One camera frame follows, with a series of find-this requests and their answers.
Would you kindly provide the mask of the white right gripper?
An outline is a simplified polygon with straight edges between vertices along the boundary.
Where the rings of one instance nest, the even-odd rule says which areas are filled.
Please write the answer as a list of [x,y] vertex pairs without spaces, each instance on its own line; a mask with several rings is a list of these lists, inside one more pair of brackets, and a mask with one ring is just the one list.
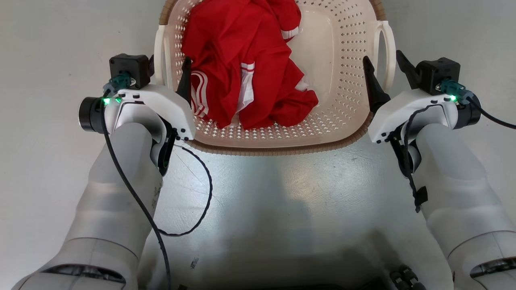
[[379,84],[369,57],[365,56],[362,60],[369,111],[374,113],[367,132],[371,142],[382,143],[389,133],[408,121],[414,112],[426,107],[429,109],[415,118],[419,127],[424,127],[428,123],[441,123],[453,129],[458,121],[456,104],[446,94],[429,95],[418,89],[420,84],[418,70],[402,51],[396,51],[396,60],[412,90],[404,91],[393,99]]

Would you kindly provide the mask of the red garment with white stripes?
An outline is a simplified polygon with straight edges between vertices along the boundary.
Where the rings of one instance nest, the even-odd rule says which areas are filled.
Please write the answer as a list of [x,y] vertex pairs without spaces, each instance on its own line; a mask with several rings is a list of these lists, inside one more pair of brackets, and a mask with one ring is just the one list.
[[191,59],[192,112],[222,129],[295,126],[318,105],[288,42],[299,33],[295,0],[203,0],[182,40]]

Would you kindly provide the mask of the beige perforated plastic laundry basket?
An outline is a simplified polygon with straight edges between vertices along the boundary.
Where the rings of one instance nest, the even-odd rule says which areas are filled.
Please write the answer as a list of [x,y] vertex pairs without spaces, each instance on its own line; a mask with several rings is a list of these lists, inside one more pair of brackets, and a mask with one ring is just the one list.
[[[182,76],[182,40],[190,11],[203,0],[165,0],[154,42],[155,79],[177,90]],[[302,13],[299,33],[287,44],[318,105],[298,125],[244,130],[238,120],[225,128],[196,117],[194,140],[208,153],[241,156],[300,155],[337,150],[363,137],[372,121],[363,69],[368,56],[377,67],[385,39],[388,91],[396,70],[396,47],[381,0],[295,0]]]

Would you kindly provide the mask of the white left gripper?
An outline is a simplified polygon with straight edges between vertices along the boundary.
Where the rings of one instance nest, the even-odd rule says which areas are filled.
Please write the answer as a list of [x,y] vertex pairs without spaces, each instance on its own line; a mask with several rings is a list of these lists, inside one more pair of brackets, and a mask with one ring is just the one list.
[[[148,61],[148,75],[155,74],[154,55]],[[191,105],[191,59],[186,57],[176,92],[163,85],[147,85],[142,90],[122,89],[105,109],[108,133],[126,123],[140,123],[156,142],[164,142],[166,125],[177,130],[180,140],[194,140],[195,118]]]

